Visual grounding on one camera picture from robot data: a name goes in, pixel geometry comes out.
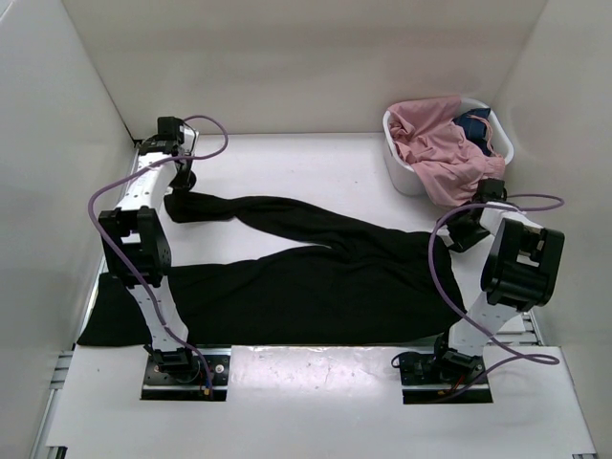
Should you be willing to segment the black trousers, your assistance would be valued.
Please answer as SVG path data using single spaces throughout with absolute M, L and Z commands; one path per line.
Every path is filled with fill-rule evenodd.
M 283 197 L 164 199 L 177 224 L 238 220 L 295 247 L 229 264 L 178 266 L 168 280 L 198 345 L 402 344 L 440 335 L 465 305 L 445 243 Z

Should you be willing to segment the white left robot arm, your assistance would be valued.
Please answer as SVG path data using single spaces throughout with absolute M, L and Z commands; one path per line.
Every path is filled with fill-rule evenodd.
M 196 183 L 189 155 L 199 133 L 175 117 L 159 117 L 157 133 L 138 150 L 137 171 L 112 210 L 98 224 L 110 274 L 136 300 L 150 337 L 144 348 L 159 372 L 189 383 L 201 371 L 200 359 L 187 348 L 187 327 L 169 290 L 171 250 L 158 212 L 168 191 L 189 191 Z

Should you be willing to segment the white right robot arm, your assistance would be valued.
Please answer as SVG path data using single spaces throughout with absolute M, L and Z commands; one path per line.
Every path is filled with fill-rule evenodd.
M 453 251 L 465 252 L 486 236 L 494 237 L 482 269 L 480 294 L 466 312 L 442 287 L 433 249 L 437 232 L 448 230 Z M 565 244 L 563 232 L 542 227 L 507 201 L 505 183 L 479 182 L 474 197 L 449 211 L 434 227 L 428 264 L 434 285 L 460 320 L 436 341 L 429 370 L 440 382 L 457 376 L 473 381 L 482 371 L 486 345 L 512 318 L 546 305 L 552 297 Z

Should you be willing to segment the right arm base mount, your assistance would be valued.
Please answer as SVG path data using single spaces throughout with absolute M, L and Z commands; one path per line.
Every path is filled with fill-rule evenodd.
M 491 404 L 481 358 L 402 352 L 391 360 L 404 404 Z

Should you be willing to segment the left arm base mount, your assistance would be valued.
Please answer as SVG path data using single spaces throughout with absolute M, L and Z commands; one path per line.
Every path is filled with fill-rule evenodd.
M 195 366 L 186 372 L 163 371 L 152 357 L 147 358 L 142 378 L 143 401 L 224 402 L 230 379 L 230 348 L 201 348 L 212 377 L 212 388 L 201 361 L 192 359 Z

